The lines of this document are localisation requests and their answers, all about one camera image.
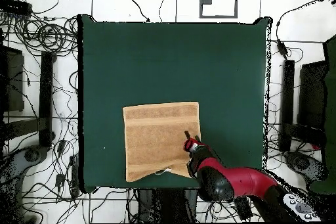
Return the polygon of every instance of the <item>green tablecloth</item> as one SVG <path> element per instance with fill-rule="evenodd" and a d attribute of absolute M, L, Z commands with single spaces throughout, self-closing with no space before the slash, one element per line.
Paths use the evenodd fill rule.
<path fill-rule="evenodd" d="M 138 104 L 199 102 L 202 140 L 225 166 L 261 169 L 268 18 L 254 25 L 81 21 L 79 156 L 87 190 L 198 186 L 172 173 L 125 181 L 122 108 Z"/>

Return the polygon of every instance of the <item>black frame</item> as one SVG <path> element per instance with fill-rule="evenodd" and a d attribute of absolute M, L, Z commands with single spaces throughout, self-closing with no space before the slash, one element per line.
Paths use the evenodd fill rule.
<path fill-rule="evenodd" d="M 6 96 L 7 82 L 0 81 L 0 116 L 1 133 L 0 147 L 1 158 L 3 158 L 3 146 L 5 141 L 20 137 L 29 133 L 39 132 L 39 145 L 47 148 L 51 147 L 53 139 L 52 118 L 53 118 L 53 63 L 56 61 L 56 55 L 50 52 L 42 52 L 41 56 L 41 78 L 39 93 L 39 118 L 4 123 L 3 113 L 8 98 Z M 3 45 L 3 31 L 0 29 L 0 74 L 5 76 L 9 62 L 7 56 L 7 47 Z"/>
<path fill-rule="evenodd" d="M 199 0 L 199 17 L 200 18 L 237 18 L 238 17 L 238 0 L 234 1 L 234 15 L 203 15 L 203 0 Z"/>

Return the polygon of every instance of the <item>floor tile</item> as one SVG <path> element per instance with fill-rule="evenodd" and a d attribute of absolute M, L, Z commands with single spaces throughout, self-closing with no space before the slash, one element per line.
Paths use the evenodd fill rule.
<path fill-rule="evenodd" d="M 280 16 L 312 0 L 262 0 L 262 16 L 273 18 L 271 38 L 276 39 L 276 23 Z M 317 2 L 289 12 L 281 19 L 281 40 L 326 41 L 336 32 L 336 12 L 330 1 Z"/>

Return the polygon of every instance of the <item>towel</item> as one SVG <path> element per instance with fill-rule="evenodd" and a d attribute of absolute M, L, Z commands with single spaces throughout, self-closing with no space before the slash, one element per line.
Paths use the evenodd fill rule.
<path fill-rule="evenodd" d="M 184 131 L 201 137 L 198 102 L 128 106 L 123 119 L 127 182 L 167 168 L 171 171 L 164 174 L 190 177 Z"/>

